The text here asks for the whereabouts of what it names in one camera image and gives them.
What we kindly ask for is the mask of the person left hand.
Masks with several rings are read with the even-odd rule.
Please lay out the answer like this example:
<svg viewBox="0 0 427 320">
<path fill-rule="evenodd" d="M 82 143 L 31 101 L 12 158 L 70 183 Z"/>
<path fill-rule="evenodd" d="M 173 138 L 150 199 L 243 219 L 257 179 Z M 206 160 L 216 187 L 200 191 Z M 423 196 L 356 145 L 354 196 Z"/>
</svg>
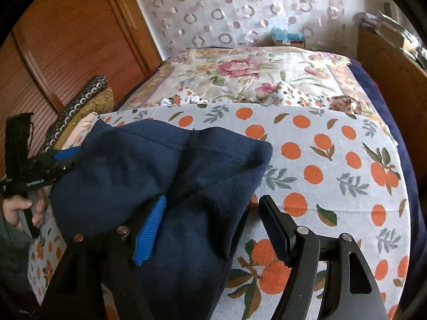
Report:
<svg viewBox="0 0 427 320">
<path fill-rule="evenodd" d="M 44 188 L 40 188 L 37 191 L 37 201 L 35 203 L 35 213 L 32 217 L 32 223 L 35 227 L 39 227 L 44 223 L 46 216 L 46 193 Z M 3 201 L 2 210 L 4 219 L 6 222 L 16 227 L 18 230 L 23 231 L 22 223 L 19 218 L 19 212 L 24 210 L 29 210 L 33 205 L 33 202 L 29 199 L 26 199 L 20 195 L 16 195 L 5 199 Z"/>
</svg>

